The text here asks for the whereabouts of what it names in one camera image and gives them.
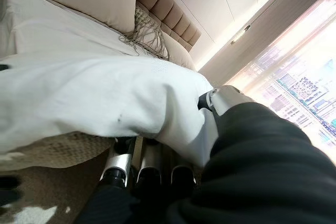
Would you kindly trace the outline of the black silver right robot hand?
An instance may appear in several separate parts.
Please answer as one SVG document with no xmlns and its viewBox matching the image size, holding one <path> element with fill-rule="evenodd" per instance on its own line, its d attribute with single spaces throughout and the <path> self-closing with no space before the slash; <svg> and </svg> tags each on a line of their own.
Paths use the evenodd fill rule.
<svg viewBox="0 0 336 224">
<path fill-rule="evenodd" d="M 218 137 L 199 190 L 137 200 L 110 172 L 76 223 L 335 223 L 335 165 L 295 124 L 233 86 L 198 101 Z"/>
</svg>

